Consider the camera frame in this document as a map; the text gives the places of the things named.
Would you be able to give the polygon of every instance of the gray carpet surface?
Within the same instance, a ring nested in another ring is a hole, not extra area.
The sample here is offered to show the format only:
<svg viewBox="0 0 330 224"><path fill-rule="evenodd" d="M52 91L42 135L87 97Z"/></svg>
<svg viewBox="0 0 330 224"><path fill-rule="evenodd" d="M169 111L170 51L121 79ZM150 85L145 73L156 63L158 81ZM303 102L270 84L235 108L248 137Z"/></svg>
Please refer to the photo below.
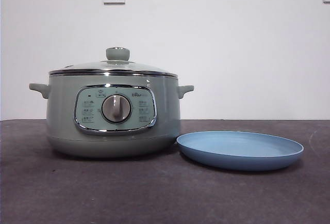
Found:
<svg viewBox="0 0 330 224"><path fill-rule="evenodd" d="M293 139L295 164L270 172L196 163L177 144L122 159L54 151L45 120L1 122L1 223L329 223L330 121L183 120L181 133L232 130Z"/></svg>

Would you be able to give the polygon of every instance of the electric hot pot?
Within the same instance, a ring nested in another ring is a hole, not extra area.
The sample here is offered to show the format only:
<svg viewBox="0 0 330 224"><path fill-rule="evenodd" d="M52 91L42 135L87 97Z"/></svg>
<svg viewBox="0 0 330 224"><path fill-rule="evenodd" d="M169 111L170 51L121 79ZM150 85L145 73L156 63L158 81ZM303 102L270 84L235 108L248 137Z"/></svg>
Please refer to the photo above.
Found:
<svg viewBox="0 0 330 224"><path fill-rule="evenodd" d="M47 103L47 138L60 152L83 157L146 154L173 144L179 99L193 86L176 74L128 61L112 47L107 60L49 72L49 85L29 84Z"/></svg>

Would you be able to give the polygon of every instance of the blue plate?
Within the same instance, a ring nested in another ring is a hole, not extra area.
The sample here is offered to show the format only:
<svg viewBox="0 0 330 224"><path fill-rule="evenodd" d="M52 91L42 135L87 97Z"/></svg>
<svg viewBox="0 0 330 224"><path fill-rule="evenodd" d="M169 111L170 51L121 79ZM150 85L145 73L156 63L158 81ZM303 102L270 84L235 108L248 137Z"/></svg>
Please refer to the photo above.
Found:
<svg viewBox="0 0 330 224"><path fill-rule="evenodd" d="M197 162L243 171L287 167L304 151L304 147L293 140L234 131L189 133L179 136L177 143L184 155Z"/></svg>

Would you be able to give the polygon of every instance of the pot handle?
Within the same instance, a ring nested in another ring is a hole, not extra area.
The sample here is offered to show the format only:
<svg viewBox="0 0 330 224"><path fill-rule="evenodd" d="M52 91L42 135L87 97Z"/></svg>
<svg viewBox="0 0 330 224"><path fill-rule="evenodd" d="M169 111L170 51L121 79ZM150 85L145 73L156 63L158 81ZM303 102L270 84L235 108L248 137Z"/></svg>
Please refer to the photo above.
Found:
<svg viewBox="0 0 330 224"><path fill-rule="evenodd" d="M177 92L179 94L179 99L182 99L187 92L193 90L194 90L194 86L178 86Z"/></svg>
<svg viewBox="0 0 330 224"><path fill-rule="evenodd" d="M42 97L44 99L48 99L49 93L51 91L51 87L49 85L45 84L37 84L37 83L30 83L29 84L29 89L32 91L38 91L42 94Z"/></svg>

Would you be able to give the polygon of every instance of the silver dial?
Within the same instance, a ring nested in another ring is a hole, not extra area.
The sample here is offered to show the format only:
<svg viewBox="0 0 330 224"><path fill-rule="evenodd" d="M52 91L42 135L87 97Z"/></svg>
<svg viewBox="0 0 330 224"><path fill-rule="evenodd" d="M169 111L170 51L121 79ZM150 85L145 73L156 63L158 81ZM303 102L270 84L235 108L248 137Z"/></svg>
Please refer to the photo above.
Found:
<svg viewBox="0 0 330 224"><path fill-rule="evenodd" d="M112 95L103 102L102 113L111 122L122 122L130 113L129 100L121 95Z"/></svg>

